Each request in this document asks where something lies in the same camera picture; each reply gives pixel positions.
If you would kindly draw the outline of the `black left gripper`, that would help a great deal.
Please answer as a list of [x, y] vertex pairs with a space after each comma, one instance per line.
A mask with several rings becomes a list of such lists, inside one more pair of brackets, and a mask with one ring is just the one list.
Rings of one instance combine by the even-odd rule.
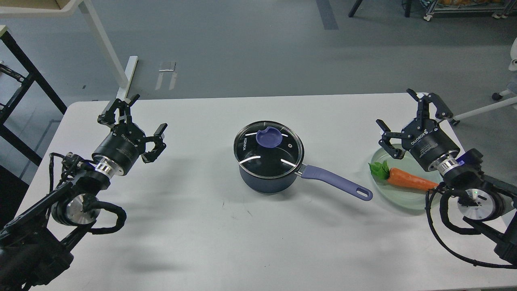
[[[94, 162], [100, 162], [103, 158], [113, 161], [119, 167], [117, 175], [127, 175], [140, 155], [144, 163], [155, 162], [166, 148], [163, 139], [167, 123], [160, 124], [153, 136], [147, 137], [133, 123], [130, 109], [139, 98], [140, 94], [124, 100], [116, 98], [97, 118], [99, 124], [109, 127], [111, 131], [96, 148], [92, 159]], [[146, 152], [145, 145], [150, 142], [154, 143], [154, 147]]]

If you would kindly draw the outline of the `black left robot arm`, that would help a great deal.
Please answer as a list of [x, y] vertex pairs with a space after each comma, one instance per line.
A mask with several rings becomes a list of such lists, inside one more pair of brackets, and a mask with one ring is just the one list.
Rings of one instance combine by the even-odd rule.
[[112, 234], [122, 229], [127, 213], [98, 200], [98, 193], [110, 186], [115, 175], [127, 175], [139, 157], [151, 163], [166, 148], [166, 123], [146, 136], [133, 122], [131, 107], [139, 98], [139, 94], [116, 98], [105, 107], [97, 121], [109, 127], [109, 134], [90, 160], [72, 152], [50, 153], [51, 183], [54, 157], [62, 160], [58, 184], [51, 184], [48, 194], [1, 230], [2, 291], [28, 291], [49, 284], [70, 267], [72, 249], [86, 234]]

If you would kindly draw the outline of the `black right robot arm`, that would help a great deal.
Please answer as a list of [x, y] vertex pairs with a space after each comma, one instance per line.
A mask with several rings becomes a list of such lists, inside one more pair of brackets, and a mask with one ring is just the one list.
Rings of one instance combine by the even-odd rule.
[[[473, 266], [516, 269], [516, 217], [504, 232], [486, 224], [516, 208], [516, 187], [485, 175], [480, 151], [471, 149], [460, 155], [459, 146], [439, 125], [454, 114], [437, 94], [419, 97], [412, 89], [407, 92], [418, 104], [415, 118], [401, 132], [376, 120], [382, 130], [378, 143], [392, 158], [401, 160], [408, 152], [424, 171], [438, 171], [441, 175], [442, 182], [425, 193], [425, 214], [433, 236], [446, 251]], [[439, 213], [443, 225], [460, 235], [486, 236], [496, 244], [494, 252], [505, 264], [467, 258], [447, 247], [431, 216], [436, 194], [441, 195]]]

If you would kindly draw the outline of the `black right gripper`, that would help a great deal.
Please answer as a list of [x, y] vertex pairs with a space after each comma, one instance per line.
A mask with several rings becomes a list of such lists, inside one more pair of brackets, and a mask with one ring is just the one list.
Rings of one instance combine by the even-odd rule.
[[[426, 172], [434, 171], [431, 164], [440, 157], [449, 154], [457, 157], [460, 148], [453, 140], [439, 127], [439, 123], [450, 120], [454, 117], [453, 112], [445, 104], [438, 94], [429, 93], [419, 97], [412, 89], [406, 92], [417, 102], [415, 121], [410, 122], [403, 133], [391, 131], [391, 129], [381, 119], [376, 123], [381, 128], [382, 134], [379, 145], [396, 160], [402, 160], [406, 151]], [[434, 118], [431, 117], [431, 104], [435, 107]], [[403, 149], [395, 148], [390, 140], [392, 138], [402, 139]]]

